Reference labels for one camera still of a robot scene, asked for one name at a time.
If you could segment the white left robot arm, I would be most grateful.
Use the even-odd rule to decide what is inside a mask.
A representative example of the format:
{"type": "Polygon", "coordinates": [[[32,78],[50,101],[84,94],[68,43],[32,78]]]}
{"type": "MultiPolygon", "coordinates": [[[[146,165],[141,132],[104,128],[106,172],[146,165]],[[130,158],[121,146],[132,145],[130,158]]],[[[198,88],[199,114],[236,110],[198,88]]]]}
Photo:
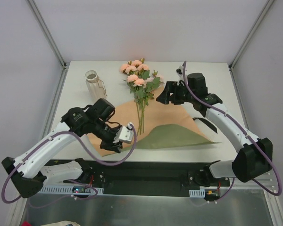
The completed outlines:
{"type": "Polygon", "coordinates": [[[83,159],[55,166],[46,163],[68,144],[90,133],[101,140],[101,149],[119,153],[123,143],[131,143],[133,133],[129,126],[118,124],[112,128],[107,124],[114,113],[114,106],[103,98],[84,108],[69,109],[57,126],[29,151],[1,162],[8,173],[7,180],[12,181],[22,198],[35,195],[46,184],[67,180],[90,183],[92,171],[83,159]]]}

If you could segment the black ribbon with gold text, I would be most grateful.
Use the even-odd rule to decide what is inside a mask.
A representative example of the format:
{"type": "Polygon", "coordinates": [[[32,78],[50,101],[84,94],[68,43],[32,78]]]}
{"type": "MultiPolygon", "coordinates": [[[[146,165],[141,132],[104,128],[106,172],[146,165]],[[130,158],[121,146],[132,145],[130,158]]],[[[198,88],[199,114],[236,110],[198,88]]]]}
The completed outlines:
{"type": "Polygon", "coordinates": [[[194,120],[194,122],[196,123],[196,125],[198,126],[199,129],[206,130],[206,128],[209,128],[213,132],[215,132],[216,134],[218,133],[217,132],[217,128],[215,127],[215,125],[213,125],[207,119],[200,118],[200,117],[194,117],[193,120],[194,120]]]}

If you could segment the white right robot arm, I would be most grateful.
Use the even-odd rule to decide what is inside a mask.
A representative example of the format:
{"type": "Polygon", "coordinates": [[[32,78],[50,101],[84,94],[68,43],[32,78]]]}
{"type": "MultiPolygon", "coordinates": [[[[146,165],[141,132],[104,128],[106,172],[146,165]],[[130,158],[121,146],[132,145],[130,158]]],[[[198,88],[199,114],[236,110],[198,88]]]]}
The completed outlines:
{"type": "Polygon", "coordinates": [[[272,167],[273,145],[268,138],[260,139],[231,119],[223,101],[213,93],[208,93],[206,81],[201,73],[187,76],[183,81],[167,81],[156,101],[162,104],[181,105],[191,103],[203,117],[211,121],[234,146],[237,155],[234,160],[215,161],[204,167],[203,181],[208,186],[215,185],[220,178],[238,178],[248,182],[272,167]]]}

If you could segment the green and orange wrapping paper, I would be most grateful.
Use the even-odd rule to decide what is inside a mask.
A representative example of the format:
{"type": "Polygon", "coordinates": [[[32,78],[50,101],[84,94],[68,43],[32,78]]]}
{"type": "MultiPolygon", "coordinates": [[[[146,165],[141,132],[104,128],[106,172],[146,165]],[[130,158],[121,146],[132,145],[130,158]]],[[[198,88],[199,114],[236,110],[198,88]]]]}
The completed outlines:
{"type": "MultiPolygon", "coordinates": [[[[220,143],[209,138],[197,126],[194,119],[187,113],[183,105],[164,105],[156,100],[150,100],[145,109],[145,132],[137,135],[135,149],[166,149],[194,145],[220,143]]],[[[136,104],[131,99],[116,107],[112,117],[113,122],[125,125],[132,122],[139,127],[136,104]]],[[[100,156],[114,154],[112,151],[100,149],[101,140],[95,135],[87,135],[90,143],[100,156]]]]}

